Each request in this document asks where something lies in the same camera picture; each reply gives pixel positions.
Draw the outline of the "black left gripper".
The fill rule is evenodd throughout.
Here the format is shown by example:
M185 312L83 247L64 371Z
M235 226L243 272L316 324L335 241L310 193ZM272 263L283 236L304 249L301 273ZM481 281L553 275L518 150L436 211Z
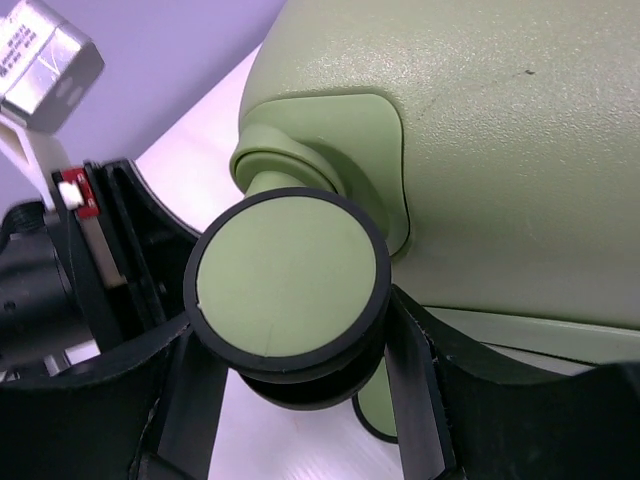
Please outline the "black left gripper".
M17 204L1 223L1 369L93 340L101 351L184 311L183 275L198 233L119 160L54 175L85 203Z

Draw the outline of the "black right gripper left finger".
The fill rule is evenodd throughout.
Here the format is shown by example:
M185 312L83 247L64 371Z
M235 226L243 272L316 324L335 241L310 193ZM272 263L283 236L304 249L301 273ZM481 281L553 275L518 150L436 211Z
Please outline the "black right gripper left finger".
M226 368L166 325L54 376L1 386L4 479L205 479Z

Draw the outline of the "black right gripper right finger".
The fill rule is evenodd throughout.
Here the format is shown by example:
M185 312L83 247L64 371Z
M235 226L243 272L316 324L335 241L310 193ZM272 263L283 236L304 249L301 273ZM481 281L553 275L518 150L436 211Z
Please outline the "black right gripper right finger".
M504 356L394 288L386 366L408 479L635 479L639 366L562 375Z

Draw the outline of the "green hard-shell suitcase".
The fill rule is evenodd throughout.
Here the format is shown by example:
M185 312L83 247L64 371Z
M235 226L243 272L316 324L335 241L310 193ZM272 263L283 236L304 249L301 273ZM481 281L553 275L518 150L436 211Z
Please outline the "green hard-shell suitcase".
M230 171L185 303L273 402L366 377L394 288L537 368L639 366L635 1L289 1Z

